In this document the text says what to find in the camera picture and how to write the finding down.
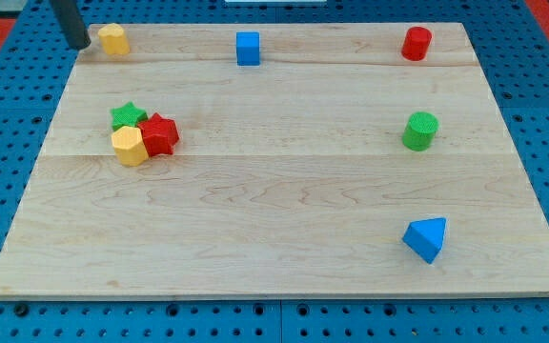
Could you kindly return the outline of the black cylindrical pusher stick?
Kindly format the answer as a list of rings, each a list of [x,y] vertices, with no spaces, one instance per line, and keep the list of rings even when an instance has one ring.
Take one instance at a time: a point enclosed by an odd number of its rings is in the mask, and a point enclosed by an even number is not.
[[[51,8],[69,47],[87,48],[91,39],[75,0],[50,0]]]

